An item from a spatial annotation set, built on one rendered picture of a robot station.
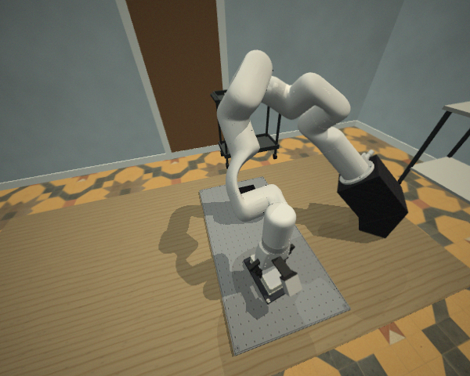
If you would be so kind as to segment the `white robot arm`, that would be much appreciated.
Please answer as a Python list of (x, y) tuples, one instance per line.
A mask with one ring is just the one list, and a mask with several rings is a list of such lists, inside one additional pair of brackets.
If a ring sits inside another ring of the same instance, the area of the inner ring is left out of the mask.
[(264, 215), (262, 246), (278, 255), (288, 249), (296, 221), (294, 209), (274, 184), (242, 194), (237, 184), (240, 168), (260, 149), (249, 118), (260, 103), (289, 120), (302, 115), (298, 130), (337, 170), (342, 184), (358, 183), (372, 173), (374, 164), (369, 157), (374, 151), (360, 156), (345, 135), (332, 127), (348, 117), (350, 104), (325, 79), (306, 73), (293, 85), (287, 85), (272, 73), (270, 58), (260, 50), (250, 51), (219, 104), (217, 118), (231, 155), (226, 191), (233, 211), (242, 222)]

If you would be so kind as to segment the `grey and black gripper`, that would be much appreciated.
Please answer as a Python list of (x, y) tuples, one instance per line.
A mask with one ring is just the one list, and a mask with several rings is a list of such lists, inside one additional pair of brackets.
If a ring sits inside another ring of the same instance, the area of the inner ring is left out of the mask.
[[(255, 251), (255, 261), (248, 266), (249, 271), (256, 273), (255, 275), (258, 276), (260, 279), (262, 278), (262, 271), (268, 269), (274, 264), (272, 263), (272, 259), (275, 259), (279, 256), (286, 262), (288, 259), (288, 255), (292, 253), (292, 250), (295, 248), (293, 244), (289, 244), (287, 251), (282, 254), (272, 254), (268, 252), (263, 246), (262, 241), (258, 243), (258, 246)], [(260, 265), (260, 268), (259, 268)], [(257, 266), (257, 267), (256, 267)]]

